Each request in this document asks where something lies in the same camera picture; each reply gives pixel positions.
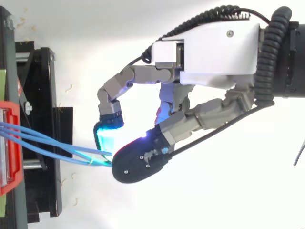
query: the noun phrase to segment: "red connector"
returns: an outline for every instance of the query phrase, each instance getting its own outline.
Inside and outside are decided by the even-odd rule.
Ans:
[[[0,121],[20,125],[19,105],[0,101]],[[22,181],[22,170],[21,146],[0,136],[0,196]]]

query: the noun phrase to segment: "cable bundle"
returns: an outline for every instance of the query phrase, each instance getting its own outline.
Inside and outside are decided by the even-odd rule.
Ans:
[[[0,136],[13,141],[29,150],[32,150],[36,153],[48,156],[48,157],[52,157],[54,159],[58,159],[58,160],[63,160],[63,161],[67,161],[67,162],[71,162],[74,164],[79,164],[79,165],[85,165],[85,166],[107,166],[107,167],[111,167],[112,165],[95,159],[95,157],[91,157],[88,156],[86,154],[83,154],[81,152],[87,152],[87,153],[94,153],[94,154],[99,154],[99,155],[104,155],[104,156],[112,156],[112,153],[108,153],[108,152],[103,152],[100,150],[96,150],[96,149],[89,149],[89,148],[84,148],[84,147],[79,147],[79,146],[72,146],[69,144],[65,144],[65,143],[61,143],[58,142],[56,140],[54,140],[53,138],[50,138],[46,135],[43,135],[37,131],[19,126],[19,125],[13,125],[13,124],[8,124],[8,123],[3,123],[0,122]],[[47,144],[47,145],[51,145],[51,146],[56,146],[59,147],[71,154],[74,154],[80,158],[85,159],[86,161],[82,161],[82,160],[76,160],[73,158],[69,158],[66,156],[62,156],[62,155],[58,155],[55,153],[52,153],[50,151],[46,151],[44,149],[38,148],[36,146],[33,146],[27,142],[22,141],[20,138],[18,137],[22,137],[24,139],[28,139],[31,141],[35,141],[35,142],[39,142],[39,143],[43,143],[43,144]]]

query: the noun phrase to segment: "screw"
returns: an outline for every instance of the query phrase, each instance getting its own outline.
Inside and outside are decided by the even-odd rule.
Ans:
[[[25,111],[26,115],[30,115],[32,110],[33,110],[33,107],[30,105],[29,102],[26,102],[24,104],[24,111]]]
[[[4,24],[10,30],[14,30],[16,28],[14,21],[15,21],[15,18],[13,17],[13,15],[9,15],[5,18]]]
[[[232,30],[229,30],[227,32],[227,37],[233,37],[233,35],[234,35],[234,32]]]
[[[56,61],[57,57],[56,57],[56,54],[54,52],[50,53],[50,59],[51,61]]]

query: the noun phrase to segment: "wood shaving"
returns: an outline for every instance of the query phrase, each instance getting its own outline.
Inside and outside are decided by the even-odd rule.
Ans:
[[[63,111],[61,110],[61,103],[59,104],[59,111],[63,113]]]
[[[17,28],[19,28],[20,26],[24,25],[25,21],[21,22],[20,24],[17,24]]]
[[[64,179],[62,182],[61,182],[61,187],[63,186],[63,183],[66,181],[67,179]]]
[[[71,87],[69,89],[66,90],[66,93],[68,93],[69,91],[71,91],[73,88],[73,84],[71,84]]]
[[[78,199],[75,199],[76,203],[73,205],[74,207],[78,204]]]

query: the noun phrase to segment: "metal rod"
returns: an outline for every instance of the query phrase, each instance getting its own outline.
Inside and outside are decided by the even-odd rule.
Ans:
[[[41,164],[38,159],[24,160],[23,169],[41,169]]]
[[[17,52],[16,53],[16,62],[25,63],[28,61],[30,53],[29,52]]]

